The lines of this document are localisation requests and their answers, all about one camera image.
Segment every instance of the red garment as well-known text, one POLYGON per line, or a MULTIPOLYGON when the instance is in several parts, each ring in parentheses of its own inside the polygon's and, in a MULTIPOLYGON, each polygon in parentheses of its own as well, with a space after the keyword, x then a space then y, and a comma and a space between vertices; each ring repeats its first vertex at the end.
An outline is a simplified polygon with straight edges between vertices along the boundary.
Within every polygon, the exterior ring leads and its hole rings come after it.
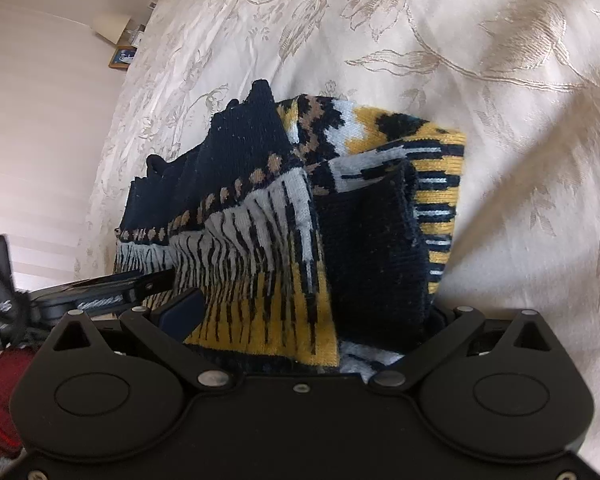
POLYGON ((9 414, 9 399, 33 359, 29 348, 7 349, 0 354, 0 456, 16 458, 22 442, 9 414))

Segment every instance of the lampshade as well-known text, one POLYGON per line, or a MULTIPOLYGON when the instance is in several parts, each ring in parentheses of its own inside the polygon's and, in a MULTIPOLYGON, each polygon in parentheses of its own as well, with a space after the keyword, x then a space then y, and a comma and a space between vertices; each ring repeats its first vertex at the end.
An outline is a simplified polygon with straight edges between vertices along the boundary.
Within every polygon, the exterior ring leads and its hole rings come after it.
POLYGON ((93 30, 107 38, 111 43, 118 43, 120 36, 125 31, 126 24, 131 19, 128 14, 108 12, 99 14, 93 20, 93 30))

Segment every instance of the wooden picture frame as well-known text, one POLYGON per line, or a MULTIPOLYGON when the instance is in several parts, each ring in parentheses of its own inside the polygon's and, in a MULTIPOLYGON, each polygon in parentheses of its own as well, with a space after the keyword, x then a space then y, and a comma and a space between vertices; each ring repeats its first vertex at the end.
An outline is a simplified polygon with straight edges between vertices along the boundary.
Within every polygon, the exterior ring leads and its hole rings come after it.
POLYGON ((111 61, 109 61, 109 68, 122 68, 126 70, 133 61, 136 51, 137 49, 131 45, 117 45, 116 51, 113 53, 111 61))

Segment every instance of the bed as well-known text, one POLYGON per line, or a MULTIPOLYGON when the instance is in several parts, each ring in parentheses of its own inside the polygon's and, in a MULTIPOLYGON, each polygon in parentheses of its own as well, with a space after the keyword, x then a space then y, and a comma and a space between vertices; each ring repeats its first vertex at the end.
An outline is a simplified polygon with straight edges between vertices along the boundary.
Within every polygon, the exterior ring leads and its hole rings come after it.
POLYGON ((437 300, 539 310, 593 391, 600 471, 600 0, 160 0, 128 71, 80 244, 111 271, 145 159, 200 143, 253 80, 467 134, 437 300))

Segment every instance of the floral bedspread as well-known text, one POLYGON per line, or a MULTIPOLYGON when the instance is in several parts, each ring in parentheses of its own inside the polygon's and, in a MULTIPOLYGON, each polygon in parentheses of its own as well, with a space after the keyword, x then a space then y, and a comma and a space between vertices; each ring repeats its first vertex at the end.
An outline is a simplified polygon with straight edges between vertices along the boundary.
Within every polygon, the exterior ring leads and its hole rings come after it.
POLYGON ((102 153, 78 276, 111 271, 150 153, 197 145, 251 81, 468 134, 438 301, 542 312, 596 400, 600 471, 600 0, 160 0, 102 153))

